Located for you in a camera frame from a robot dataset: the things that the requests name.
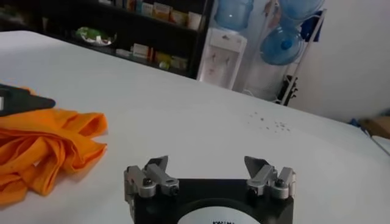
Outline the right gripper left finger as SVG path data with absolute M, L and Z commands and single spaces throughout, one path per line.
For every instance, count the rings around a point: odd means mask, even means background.
M 152 198 L 158 189 L 163 195 L 175 197 L 179 193 L 179 180 L 165 172 L 168 159 L 168 155 L 152 158 L 143 169 L 128 166 L 124 171 L 125 201 L 131 201 L 136 195 Z

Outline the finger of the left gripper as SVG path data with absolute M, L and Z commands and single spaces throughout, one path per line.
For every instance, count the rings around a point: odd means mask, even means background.
M 55 100 L 36 96 L 26 89 L 1 84 L 1 117 L 54 108 Z

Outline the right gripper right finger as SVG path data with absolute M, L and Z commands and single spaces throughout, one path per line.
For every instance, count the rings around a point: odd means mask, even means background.
M 290 167 L 284 167 L 280 172 L 265 159 L 244 157 L 244 163 L 250 178 L 246 181 L 249 191 L 256 197 L 266 192 L 272 198 L 286 200 L 296 195 L 296 173 Z

